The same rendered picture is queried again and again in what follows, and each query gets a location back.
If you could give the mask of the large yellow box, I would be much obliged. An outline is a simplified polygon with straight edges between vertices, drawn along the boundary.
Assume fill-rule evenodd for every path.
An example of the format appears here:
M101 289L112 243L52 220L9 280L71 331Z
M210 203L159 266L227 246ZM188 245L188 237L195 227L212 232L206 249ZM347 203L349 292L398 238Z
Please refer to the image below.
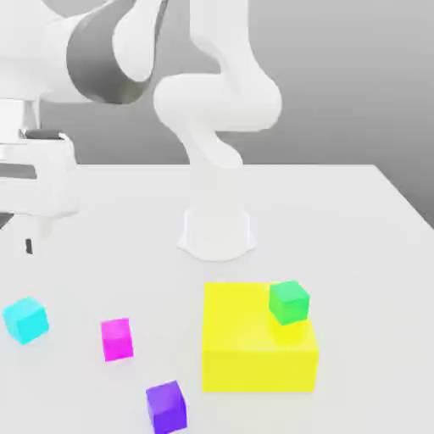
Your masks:
M207 282L203 293L205 392L312 392L319 346L309 317L280 325L269 309L279 282Z

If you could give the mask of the small magenta cube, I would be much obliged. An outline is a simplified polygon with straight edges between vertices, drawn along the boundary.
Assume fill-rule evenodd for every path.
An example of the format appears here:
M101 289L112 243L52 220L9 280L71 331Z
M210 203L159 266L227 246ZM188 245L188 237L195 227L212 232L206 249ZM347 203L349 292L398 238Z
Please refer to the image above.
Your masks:
M126 359L134 355L128 318L103 321L101 332L103 356L106 362Z

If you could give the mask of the small purple cube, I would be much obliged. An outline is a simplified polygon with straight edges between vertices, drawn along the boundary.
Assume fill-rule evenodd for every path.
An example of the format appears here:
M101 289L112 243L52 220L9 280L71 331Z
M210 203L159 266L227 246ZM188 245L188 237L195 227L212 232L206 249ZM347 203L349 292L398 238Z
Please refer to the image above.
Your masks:
M154 434L187 428L186 402L177 381L148 388L146 397Z

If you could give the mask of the small green cube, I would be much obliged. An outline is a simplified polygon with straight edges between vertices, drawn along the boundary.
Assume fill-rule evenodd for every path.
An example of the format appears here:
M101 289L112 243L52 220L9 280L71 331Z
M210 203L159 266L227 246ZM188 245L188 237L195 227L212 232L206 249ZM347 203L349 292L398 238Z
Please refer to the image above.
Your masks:
M297 281L270 285L269 309L281 326L306 320L309 304L310 295Z

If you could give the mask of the small cyan cube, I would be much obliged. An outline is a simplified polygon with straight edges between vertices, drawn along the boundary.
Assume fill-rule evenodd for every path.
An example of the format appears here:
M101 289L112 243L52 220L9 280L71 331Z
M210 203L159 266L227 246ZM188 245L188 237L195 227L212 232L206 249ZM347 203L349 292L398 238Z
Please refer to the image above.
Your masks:
M45 308L34 298L22 298L3 310L3 320L11 337L25 345L48 332Z

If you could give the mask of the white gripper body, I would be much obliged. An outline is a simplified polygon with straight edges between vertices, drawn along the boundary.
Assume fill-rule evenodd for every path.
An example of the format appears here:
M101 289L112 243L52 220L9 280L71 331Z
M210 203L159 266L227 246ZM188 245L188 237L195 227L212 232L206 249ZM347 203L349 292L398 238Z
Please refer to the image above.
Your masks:
M0 213L56 218L77 211L77 164L69 138L0 143L0 163L29 165L36 173L34 180L0 176Z

